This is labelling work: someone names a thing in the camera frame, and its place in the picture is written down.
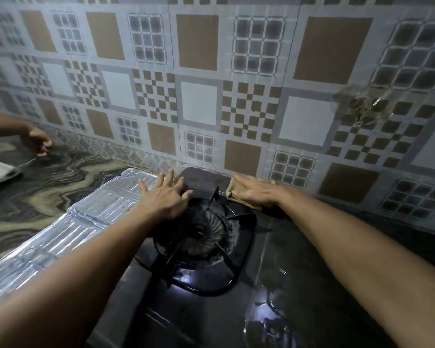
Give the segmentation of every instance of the tiled wall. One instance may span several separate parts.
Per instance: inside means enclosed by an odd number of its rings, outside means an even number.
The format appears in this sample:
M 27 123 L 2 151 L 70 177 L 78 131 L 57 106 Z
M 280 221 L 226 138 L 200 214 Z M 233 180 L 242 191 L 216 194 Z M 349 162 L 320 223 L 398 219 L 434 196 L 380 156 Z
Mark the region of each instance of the tiled wall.
M 394 115 L 354 126 L 350 84 Z M 0 0 L 0 111 L 435 231 L 435 0 Z

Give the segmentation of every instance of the hand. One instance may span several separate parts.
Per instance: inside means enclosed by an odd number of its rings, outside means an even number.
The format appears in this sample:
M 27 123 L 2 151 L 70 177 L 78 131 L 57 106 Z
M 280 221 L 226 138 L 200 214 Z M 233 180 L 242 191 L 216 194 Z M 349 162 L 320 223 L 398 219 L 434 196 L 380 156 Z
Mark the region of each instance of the hand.
M 166 177 L 163 173 L 159 174 L 156 186 L 150 192 L 143 181 L 139 180 L 141 198 L 139 204 L 131 212 L 146 212 L 157 222 L 171 220 L 183 213 L 193 191 L 188 190 L 181 196 L 184 177 L 179 178 L 174 186 L 173 177 L 173 170 L 170 170 Z
M 243 186 L 245 191 L 232 191 L 237 198 L 250 204 L 263 206 L 273 206 L 279 203 L 281 194 L 286 190 L 285 187 L 278 186 L 275 181 L 265 181 L 261 178 L 243 177 L 235 174 L 234 178 Z
M 48 148 L 53 145 L 52 140 L 40 128 L 30 127 L 28 133 L 20 136 L 21 141 L 36 156 L 47 156 Z

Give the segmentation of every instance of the forearm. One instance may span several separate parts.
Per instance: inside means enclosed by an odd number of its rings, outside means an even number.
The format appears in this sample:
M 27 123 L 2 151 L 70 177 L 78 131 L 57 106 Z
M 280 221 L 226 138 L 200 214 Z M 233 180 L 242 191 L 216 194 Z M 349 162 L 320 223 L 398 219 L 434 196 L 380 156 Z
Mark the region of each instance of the forearm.
M 32 127 L 34 126 L 30 122 L 0 114 L 0 137 L 26 134 Z
M 0 303 L 0 347 L 82 344 L 153 226 L 128 215 L 13 292 Z
M 279 205 L 400 347 L 435 347 L 432 265 L 365 222 L 299 191 L 287 190 Z

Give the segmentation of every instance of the marble countertop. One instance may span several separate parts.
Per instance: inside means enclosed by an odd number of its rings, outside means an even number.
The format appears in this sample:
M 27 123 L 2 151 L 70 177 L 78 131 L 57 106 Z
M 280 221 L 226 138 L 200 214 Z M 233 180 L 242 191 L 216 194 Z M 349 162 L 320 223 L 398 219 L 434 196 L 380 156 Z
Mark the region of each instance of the marble countertop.
M 32 158 L 16 137 L 0 138 L 0 162 Z M 0 258 L 58 219 L 76 201 L 128 168 L 89 153 L 56 146 L 49 157 L 0 184 Z

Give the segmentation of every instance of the tile backsplash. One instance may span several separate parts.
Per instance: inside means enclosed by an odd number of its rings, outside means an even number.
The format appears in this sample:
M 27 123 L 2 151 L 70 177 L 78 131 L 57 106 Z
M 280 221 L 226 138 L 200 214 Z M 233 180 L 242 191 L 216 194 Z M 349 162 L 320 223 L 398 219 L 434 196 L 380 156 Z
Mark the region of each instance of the tile backsplash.
M 354 124 L 351 85 L 393 115 Z M 435 232 L 435 0 L 0 0 L 0 112 Z

